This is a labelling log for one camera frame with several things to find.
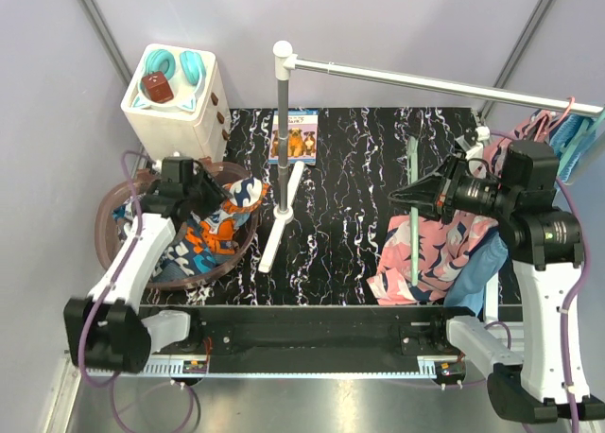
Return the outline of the mint green hanger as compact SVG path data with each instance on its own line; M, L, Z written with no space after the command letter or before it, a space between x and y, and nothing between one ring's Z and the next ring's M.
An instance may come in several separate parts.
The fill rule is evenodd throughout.
M408 138L407 146L407 168L408 180L410 184L416 182L419 178L418 166L418 139L414 136ZM410 230L410 282L412 286L417 286L419 281L419 214L416 207L411 207L409 212L409 230Z

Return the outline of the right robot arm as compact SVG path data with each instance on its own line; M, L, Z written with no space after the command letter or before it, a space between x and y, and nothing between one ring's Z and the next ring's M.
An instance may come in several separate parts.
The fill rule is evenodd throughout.
M508 349L470 316L434 325L430 345L471 358L500 418L521 424L568 419L577 431L582 422L603 419L604 403L591 393L581 362L576 297L588 256L577 217L553 204L558 168L548 144L516 140L499 176L473 176L459 153L389 199L442 223L456 211L497 221L522 295L523 352Z

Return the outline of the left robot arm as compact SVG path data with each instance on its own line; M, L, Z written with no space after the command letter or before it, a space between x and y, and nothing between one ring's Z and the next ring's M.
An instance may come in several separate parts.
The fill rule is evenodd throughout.
M191 215L206 218L232 198L198 160L163 159L144 193L127 180L135 213L130 233L100 281L63 309L69 352L82 372L139 373L149 357L174 344L186 354L203 344L204 331L189 314L166 310L141 318L140 303L165 249Z

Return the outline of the blue orange patterned shorts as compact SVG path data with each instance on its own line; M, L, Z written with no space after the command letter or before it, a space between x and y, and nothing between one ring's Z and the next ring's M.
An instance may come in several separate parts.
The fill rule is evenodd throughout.
M99 206L96 249L103 282L133 292L149 287L200 286L234 270L251 244L269 186L255 177L226 182L227 198L209 216L191 213L181 224L153 215L158 179L123 182Z

